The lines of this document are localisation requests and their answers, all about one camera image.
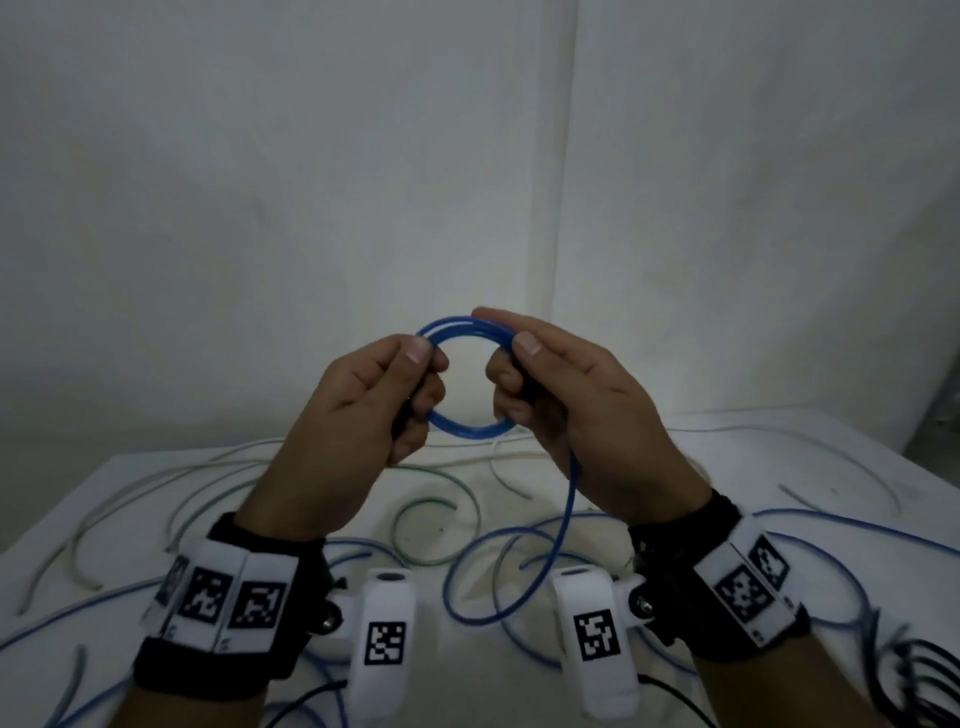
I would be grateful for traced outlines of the person's left hand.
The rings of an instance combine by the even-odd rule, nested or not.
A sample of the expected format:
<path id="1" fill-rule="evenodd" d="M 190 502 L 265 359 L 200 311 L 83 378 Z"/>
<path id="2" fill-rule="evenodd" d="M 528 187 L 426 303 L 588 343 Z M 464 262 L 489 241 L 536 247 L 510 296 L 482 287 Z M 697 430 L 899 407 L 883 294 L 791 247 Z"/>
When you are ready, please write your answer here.
<path id="1" fill-rule="evenodd" d="M 355 350 L 333 361 L 235 513 L 235 524 L 287 542 L 345 528 L 384 470 L 426 445 L 426 417 L 445 397 L 440 375 L 450 365 L 432 347 L 433 364 L 415 384 L 363 384 L 353 376 Z"/>

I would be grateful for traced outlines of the person's right hand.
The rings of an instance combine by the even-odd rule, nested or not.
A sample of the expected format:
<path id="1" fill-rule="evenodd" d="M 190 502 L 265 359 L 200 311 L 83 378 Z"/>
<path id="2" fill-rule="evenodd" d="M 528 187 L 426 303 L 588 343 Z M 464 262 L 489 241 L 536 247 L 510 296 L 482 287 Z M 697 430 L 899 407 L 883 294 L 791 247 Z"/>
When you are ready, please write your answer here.
<path id="1" fill-rule="evenodd" d="M 471 315 L 514 335 L 564 331 L 508 310 L 477 307 Z M 575 456 L 578 491 L 630 527 L 667 523 L 701 509 L 712 498 L 710 482 L 672 441 L 642 385 L 612 352 L 588 342 L 601 349 L 601 361 L 581 384 L 542 384 L 513 349 L 495 351 L 485 371 L 494 385 L 494 417 L 531 431 L 566 476 Z"/>

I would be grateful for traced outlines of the person's left forearm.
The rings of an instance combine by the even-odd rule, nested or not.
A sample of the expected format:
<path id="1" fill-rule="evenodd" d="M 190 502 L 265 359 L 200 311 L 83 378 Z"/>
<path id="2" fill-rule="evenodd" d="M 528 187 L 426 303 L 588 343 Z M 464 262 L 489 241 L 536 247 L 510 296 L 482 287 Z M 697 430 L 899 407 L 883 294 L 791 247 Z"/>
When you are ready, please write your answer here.
<path id="1" fill-rule="evenodd" d="M 137 688 L 131 710 L 142 728 L 258 728 L 266 698 L 266 689 L 241 700 L 210 701 Z"/>

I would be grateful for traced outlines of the person's right forearm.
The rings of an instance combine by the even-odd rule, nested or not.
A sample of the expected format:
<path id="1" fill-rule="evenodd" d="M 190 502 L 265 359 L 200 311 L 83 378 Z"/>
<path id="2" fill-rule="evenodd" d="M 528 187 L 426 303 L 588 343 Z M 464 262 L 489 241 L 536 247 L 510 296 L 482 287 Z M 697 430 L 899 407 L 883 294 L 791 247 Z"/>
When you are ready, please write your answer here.
<path id="1" fill-rule="evenodd" d="M 748 661 L 694 665 L 719 728 L 890 728 L 814 635 Z"/>

